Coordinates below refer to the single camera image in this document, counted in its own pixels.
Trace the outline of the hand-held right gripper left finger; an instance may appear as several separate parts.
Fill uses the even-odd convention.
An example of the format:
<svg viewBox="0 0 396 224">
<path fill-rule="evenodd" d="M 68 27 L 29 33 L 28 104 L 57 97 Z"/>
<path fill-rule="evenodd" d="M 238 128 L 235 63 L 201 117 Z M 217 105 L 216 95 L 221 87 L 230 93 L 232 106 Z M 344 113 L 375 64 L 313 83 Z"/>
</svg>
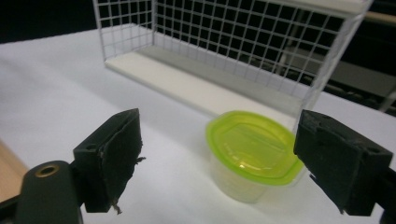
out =
<svg viewBox="0 0 396 224">
<path fill-rule="evenodd" d="M 113 115 L 74 148 L 73 168 L 87 212 L 106 213 L 118 206 L 135 166 L 144 159 L 142 146 L 135 108 Z"/>
</svg>

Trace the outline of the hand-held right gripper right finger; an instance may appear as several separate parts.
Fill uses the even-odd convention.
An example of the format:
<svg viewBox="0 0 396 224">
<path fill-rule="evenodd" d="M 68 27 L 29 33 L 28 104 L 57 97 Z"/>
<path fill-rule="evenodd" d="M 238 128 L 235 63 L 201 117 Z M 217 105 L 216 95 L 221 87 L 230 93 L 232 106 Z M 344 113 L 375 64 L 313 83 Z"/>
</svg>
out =
<svg viewBox="0 0 396 224">
<path fill-rule="evenodd" d="M 393 215 L 393 153 L 342 122 L 304 110 L 294 153 L 336 207 L 351 216 L 369 216 L 379 204 Z"/>
</svg>

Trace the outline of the clear container with green lid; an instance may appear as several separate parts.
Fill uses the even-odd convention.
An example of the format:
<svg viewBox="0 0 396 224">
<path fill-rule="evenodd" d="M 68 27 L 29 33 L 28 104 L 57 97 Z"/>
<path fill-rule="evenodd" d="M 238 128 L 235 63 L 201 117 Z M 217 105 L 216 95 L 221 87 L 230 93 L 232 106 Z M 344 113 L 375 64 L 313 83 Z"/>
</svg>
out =
<svg viewBox="0 0 396 224">
<path fill-rule="evenodd" d="M 295 185 L 304 172 L 293 152 L 295 135 L 265 116 L 230 111 L 208 122 L 210 173 L 227 196 L 255 203 L 270 188 Z"/>
</svg>

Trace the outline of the white wire grid shelf rack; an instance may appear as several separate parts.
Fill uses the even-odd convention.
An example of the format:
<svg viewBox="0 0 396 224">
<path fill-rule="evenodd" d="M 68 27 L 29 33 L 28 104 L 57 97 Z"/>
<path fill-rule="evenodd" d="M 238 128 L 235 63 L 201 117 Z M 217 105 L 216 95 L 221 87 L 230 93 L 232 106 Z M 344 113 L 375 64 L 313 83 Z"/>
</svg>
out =
<svg viewBox="0 0 396 224">
<path fill-rule="evenodd" d="M 292 129 L 374 0 L 92 0 L 105 66 L 217 116 Z"/>
</svg>

